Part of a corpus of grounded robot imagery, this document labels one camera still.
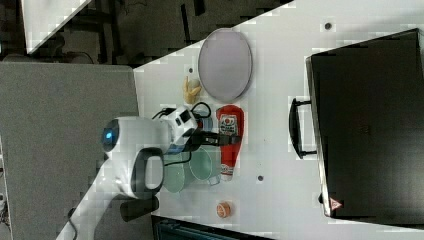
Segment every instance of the briefcase handle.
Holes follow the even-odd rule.
[[[290,107],[289,114],[289,132],[290,138],[296,151],[297,155],[300,159],[303,159],[304,156],[310,154],[317,154],[317,151],[303,151],[302,148],[302,135],[300,132],[300,122],[299,122],[299,113],[297,111],[297,107],[302,105],[311,104],[311,101],[297,101],[296,98],[293,99],[292,105]]]

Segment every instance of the white table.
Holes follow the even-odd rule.
[[[324,29],[327,22],[333,25],[329,31]],[[214,187],[195,182],[179,196],[162,189],[160,208],[153,214],[272,239],[422,239],[424,232],[418,230],[325,217],[317,201],[316,157],[300,160],[288,133],[291,100],[309,98],[308,56],[415,27],[424,29],[422,0],[297,0],[234,27],[246,36],[254,63],[252,85],[236,102],[245,111],[246,132],[235,176]],[[183,104],[183,79],[196,77],[202,43],[135,69],[142,115]],[[222,106],[205,92],[201,100],[214,109]],[[303,110],[303,139],[311,150],[310,108]],[[232,202],[230,218],[216,215],[221,200]]]
[[[91,0],[21,0],[27,53],[33,53]]]

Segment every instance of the red ketchup bottle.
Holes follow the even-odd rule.
[[[227,105],[217,110],[218,128],[220,134],[243,137],[244,112],[234,105]],[[221,179],[231,181],[233,178],[234,166],[240,151],[241,141],[221,146]]]

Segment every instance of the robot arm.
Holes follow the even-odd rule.
[[[118,195],[147,200],[163,182],[163,153],[170,143],[168,124],[140,117],[111,121],[102,134],[109,157],[57,240],[92,240],[97,224]]]
[[[102,134],[103,150],[109,159],[103,163],[57,240],[94,239],[97,224],[118,195],[147,202],[154,199],[163,183],[163,154],[195,151],[200,145],[229,145],[241,140],[201,131],[187,107],[170,109],[163,115],[155,121],[119,117],[109,122]]]
[[[111,167],[111,160],[108,159],[100,168],[93,185],[73,212],[57,240],[94,239],[97,224],[112,199],[120,194],[118,184],[107,177],[107,170]]]

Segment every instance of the red triangle sticker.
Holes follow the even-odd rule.
[[[343,205],[336,200],[330,198],[331,211],[336,210],[337,208],[341,208]]]

